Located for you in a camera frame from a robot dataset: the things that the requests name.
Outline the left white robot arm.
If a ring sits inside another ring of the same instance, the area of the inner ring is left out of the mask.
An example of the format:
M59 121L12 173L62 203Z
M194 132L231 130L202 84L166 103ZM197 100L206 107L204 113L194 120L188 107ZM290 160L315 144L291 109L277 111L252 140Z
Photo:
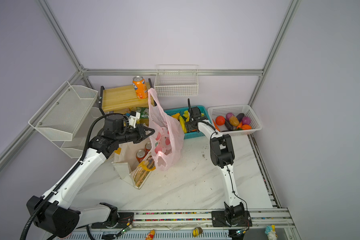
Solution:
M65 238L73 230L103 223L112 228L119 223L118 208L99 203L92 207L72 209L71 205L89 177L102 165L120 144L138 144L155 133L142 124L129 125L125 115L111 113L93 121L86 137L83 153L68 172L42 196L32 196L27 202L30 217L20 238L26 239L31 225Z

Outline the white canvas tote bag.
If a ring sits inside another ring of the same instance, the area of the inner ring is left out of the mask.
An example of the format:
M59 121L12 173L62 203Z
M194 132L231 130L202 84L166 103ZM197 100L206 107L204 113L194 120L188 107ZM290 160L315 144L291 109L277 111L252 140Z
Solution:
M111 156L113 167L120 179L136 189L141 189L156 169L151 151L146 154L141 163L136 159L136 152L139 149L145 149L147 142L150 140L144 140L139 144L121 144L121 147Z

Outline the red cola can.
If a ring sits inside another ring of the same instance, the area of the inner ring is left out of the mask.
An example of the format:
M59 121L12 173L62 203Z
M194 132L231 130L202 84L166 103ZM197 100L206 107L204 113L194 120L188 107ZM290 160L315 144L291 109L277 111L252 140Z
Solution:
M147 153L150 152L151 149L152 149L152 143L151 143L151 142L147 142L147 143L145 144L145 150L146 150L146 152L147 152Z
M137 152L136 152L136 159L139 163L141 163L145 156L146 156L147 152L145 149L139 149Z

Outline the pink plastic grocery bag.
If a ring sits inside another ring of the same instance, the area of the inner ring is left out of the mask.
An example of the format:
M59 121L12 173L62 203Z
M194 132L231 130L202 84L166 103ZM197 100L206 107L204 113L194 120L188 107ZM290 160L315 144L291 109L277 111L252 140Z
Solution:
M168 115L161 106L155 89L148 90L149 127L155 131L150 136L151 154L155 167L167 171L182 157L185 133L179 120Z

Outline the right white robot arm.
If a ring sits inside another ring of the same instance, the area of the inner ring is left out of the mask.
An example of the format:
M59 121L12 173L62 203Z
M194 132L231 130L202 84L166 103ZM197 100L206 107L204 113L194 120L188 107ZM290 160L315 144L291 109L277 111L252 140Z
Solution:
M226 200L224 201L224 210L211 213L213 226L248 229L252 226L252 218L247 202L237 193L234 178L235 153L231 136L219 132L208 118L202 115L198 107L191 106L190 100L188 100L188 112L189 121L186 122L186 128L203 133L209 140L212 164L222 174Z

